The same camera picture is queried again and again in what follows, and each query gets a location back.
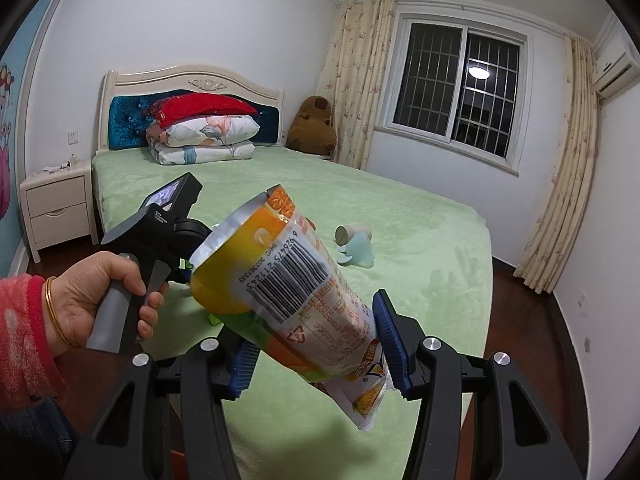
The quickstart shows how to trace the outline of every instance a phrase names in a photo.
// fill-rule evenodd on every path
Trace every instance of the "wall mural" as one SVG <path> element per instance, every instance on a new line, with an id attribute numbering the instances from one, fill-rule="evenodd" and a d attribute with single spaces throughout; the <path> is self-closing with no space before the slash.
<path id="1" fill-rule="evenodd" d="M 15 118 L 22 76 L 38 27 L 52 0 L 31 9 L 0 59 L 0 277 L 9 273 L 21 240 L 15 181 Z"/>

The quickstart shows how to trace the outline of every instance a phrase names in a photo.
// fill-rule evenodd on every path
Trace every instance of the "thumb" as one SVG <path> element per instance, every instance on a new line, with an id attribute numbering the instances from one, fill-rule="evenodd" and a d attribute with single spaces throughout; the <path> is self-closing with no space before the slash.
<path id="1" fill-rule="evenodd" d="M 145 282 L 142 281 L 140 268 L 136 262 L 107 251 L 99 254 L 102 267 L 111 280 L 122 280 L 124 287 L 132 294 L 145 295 Z"/>

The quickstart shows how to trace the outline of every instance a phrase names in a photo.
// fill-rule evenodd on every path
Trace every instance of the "red cuff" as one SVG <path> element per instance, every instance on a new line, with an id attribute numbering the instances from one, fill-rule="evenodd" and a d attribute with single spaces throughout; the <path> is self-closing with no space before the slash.
<path id="1" fill-rule="evenodd" d="M 36 345 L 36 351 L 38 357 L 42 363 L 49 383 L 57 392 L 61 392 L 64 387 L 64 381 L 58 371 L 58 367 L 53 361 L 53 355 L 49 350 L 47 343 L 47 333 L 44 328 L 44 318 L 42 317 L 42 285 L 44 285 L 44 279 L 40 276 L 32 276 L 27 286 L 27 303 L 29 308 L 29 321 L 31 324 L 31 331 L 33 333 L 33 340 Z"/>

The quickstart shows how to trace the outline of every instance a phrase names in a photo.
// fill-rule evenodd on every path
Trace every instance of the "floral curtain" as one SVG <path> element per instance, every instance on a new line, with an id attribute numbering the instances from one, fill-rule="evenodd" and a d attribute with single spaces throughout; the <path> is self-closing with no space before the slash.
<path id="1" fill-rule="evenodd" d="M 551 292 L 574 246 L 591 188 L 598 132 L 598 97 L 591 80 L 594 56 L 583 38 L 566 36 L 566 94 L 562 140 L 552 192 L 514 276 Z"/>
<path id="2" fill-rule="evenodd" d="M 397 8 L 397 0 L 347 1 L 336 18 L 318 95 L 334 106 L 339 164 L 367 166 Z"/>

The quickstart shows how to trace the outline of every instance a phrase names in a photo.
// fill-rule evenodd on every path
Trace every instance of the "bangle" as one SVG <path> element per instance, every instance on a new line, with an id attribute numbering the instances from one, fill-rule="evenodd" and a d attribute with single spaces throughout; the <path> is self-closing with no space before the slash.
<path id="1" fill-rule="evenodd" d="M 53 308 L 53 301 L 51 301 L 51 283 L 55 279 L 55 276 L 50 276 L 49 278 L 47 278 L 47 281 L 44 282 L 44 298 L 47 302 L 47 308 L 49 309 L 49 317 L 51 318 L 53 326 L 56 328 L 56 332 L 58 332 L 60 339 L 62 339 L 65 345 L 67 345 L 69 348 L 78 348 L 80 345 L 74 341 L 71 341 L 71 339 L 66 336 L 65 331 L 62 330 L 60 320 L 58 319 L 58 314 L 56 314 L 56 310 Z"/>

